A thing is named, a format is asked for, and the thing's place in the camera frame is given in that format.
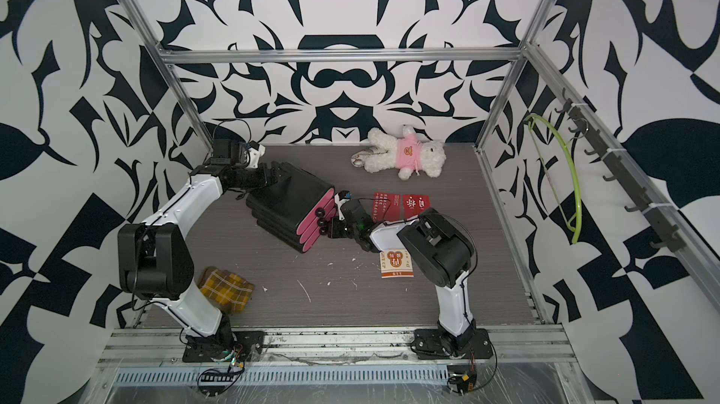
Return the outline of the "red postcard with text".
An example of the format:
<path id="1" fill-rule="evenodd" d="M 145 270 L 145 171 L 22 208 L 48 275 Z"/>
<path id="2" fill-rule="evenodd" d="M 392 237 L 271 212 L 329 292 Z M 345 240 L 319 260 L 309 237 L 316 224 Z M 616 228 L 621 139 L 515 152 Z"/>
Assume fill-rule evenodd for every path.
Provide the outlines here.
<path id="1" fill-rule="evenodd" d="M 371 218 L 374 222 L 392 222 L 401 219 L 401 196 L 395 193 L 375 192 Z"/>

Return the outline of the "pink drawer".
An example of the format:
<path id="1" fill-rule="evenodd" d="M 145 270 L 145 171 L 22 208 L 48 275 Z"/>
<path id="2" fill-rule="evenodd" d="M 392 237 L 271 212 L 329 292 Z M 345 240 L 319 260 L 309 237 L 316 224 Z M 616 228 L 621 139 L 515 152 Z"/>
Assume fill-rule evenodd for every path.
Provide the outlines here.
<path id="1" fill-rule="evenodd" d="M 305 253 L 311 249 L 321 236 L 327 236 L 332 230 L 331 220 L 319 220 L 312 228 L 307 229 L 300 237 L 300 251 Z"/>
<path id="2" fill-rule="evenodd" d="M 317 221 L 322 217 L 327 217 L 335 206 L 335 189 L 330 188 L 315 205 L 310 206 L 309 213 L 297 226 L 296 234 L 305 235 L 305 233 L 311 232 L 318 226 Z"/>

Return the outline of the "black drawer cabinet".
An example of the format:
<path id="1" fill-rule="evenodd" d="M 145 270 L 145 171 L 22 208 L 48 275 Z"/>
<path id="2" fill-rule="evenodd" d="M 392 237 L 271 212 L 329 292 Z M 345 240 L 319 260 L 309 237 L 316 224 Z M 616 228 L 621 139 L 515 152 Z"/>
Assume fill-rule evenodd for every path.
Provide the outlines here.
<path id="1" fill-rule="evenodd" d="M 334 188 L 330 183 L 302 170 L 290 162 L 279 162 L 281 177 L 270 186 L 253 190 L 246 200 L 258 225 L 288 246 L 300 251 L 300 237 L 295 232 L 311 205 Z"/>

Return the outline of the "white orange postcard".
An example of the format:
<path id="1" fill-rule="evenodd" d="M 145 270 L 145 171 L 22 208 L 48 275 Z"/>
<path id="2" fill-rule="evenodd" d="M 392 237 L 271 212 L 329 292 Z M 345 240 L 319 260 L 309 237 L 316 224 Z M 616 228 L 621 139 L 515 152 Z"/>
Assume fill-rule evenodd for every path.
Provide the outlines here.
<path id="1" fill-rule="evenodd" d="M 384 250 L 380 253 L 381 278 L 413 278 L 412 258 L 407 250 Z"/>

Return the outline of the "red postcard with logo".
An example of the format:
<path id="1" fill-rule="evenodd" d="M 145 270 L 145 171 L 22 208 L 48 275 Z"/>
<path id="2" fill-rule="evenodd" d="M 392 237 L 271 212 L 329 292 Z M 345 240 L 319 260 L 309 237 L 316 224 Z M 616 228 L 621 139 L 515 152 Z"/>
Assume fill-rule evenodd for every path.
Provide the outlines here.
<path id="1" fill-rule="evenodd" d="M 401 199 L 403 218 L 410 220 L 431 207 L 428 195 L 404 194 Z"/>

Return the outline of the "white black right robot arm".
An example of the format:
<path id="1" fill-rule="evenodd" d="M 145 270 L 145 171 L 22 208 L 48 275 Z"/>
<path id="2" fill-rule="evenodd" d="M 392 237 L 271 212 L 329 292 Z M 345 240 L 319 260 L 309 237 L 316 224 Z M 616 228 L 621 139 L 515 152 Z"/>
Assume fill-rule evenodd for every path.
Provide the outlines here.
<path id="1" fill-rule="evenodd" d="M 468 304 L 467 278 L 474 271 L 476 247 L 453 218 L 428 208 L 412 218 L 375 222 L 358 199 L 339 208 L 339 216 L 318 210 L 322 235 L 350 238 L 363 250 L 407 254 L 436 287 L 441 334 L 461 345 L 476 330 Z"/>

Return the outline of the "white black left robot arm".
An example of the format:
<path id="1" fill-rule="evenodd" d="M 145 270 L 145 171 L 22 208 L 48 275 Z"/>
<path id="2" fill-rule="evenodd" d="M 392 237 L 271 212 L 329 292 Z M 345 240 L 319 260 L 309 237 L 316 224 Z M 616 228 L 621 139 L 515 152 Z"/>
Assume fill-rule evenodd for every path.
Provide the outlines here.
<path id="1" fill-rule="evenodd" d="M 276 163 L 255 168 L 207 163 L 194 169 L 181 190 L 155 214 L 123 226 L 117 235 L 122 291 L 163 308 L 195 338 L 232 343 L 223 313 L 194 282 L 195 267 L 186 242 L 200 216 L 228 190 L 253 192 L 278 182 Z"/>

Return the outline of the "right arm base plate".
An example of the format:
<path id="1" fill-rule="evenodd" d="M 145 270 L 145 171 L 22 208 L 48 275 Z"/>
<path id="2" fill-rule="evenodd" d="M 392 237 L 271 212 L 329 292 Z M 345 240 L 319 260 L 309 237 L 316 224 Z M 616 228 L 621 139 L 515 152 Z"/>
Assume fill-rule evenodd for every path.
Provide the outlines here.
<path id="1" fill-rule="evenodd" d="M 494 353 L 488 331 L 472 327 L 457 337 L 442 328 L 416 329 L 410 349 L 420 360 L 487 360 Z"/>

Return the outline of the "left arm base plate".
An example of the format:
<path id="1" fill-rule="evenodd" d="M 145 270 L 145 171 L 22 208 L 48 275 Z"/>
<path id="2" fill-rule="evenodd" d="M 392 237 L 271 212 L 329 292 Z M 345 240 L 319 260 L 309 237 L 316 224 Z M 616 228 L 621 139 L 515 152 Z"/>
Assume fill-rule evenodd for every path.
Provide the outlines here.
<path id="1" fill-rule="evenodd" d="M 264 349 L 264 331 L 234 331 L 228 338 L 221 334 L 208 338 L 187 336 L 184 363 L 245 362 Z"/>

